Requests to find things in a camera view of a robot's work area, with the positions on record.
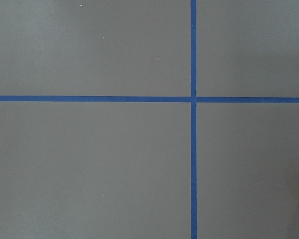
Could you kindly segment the blue tape line lengthwise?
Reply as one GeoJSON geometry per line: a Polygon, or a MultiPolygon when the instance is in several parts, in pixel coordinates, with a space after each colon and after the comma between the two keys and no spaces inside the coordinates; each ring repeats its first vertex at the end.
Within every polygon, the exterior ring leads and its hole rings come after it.
{"type": "Polygon", "coordinates": [[[197,37],[196,37],[196,0],[190,1],[190,146],[191,146],[191,238],[197,239],[197,37]]]}

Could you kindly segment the blue tape line crosswise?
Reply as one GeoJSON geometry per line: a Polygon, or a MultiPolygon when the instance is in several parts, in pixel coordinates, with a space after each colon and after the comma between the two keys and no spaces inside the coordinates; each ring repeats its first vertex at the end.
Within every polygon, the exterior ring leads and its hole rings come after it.
{"type": "Polygon", "coordinates": [[[174,97],[174,96],[14,96],[0,95],[0,102],[140,102],[140,103],[287,103],[299,97],[174,97]]]}

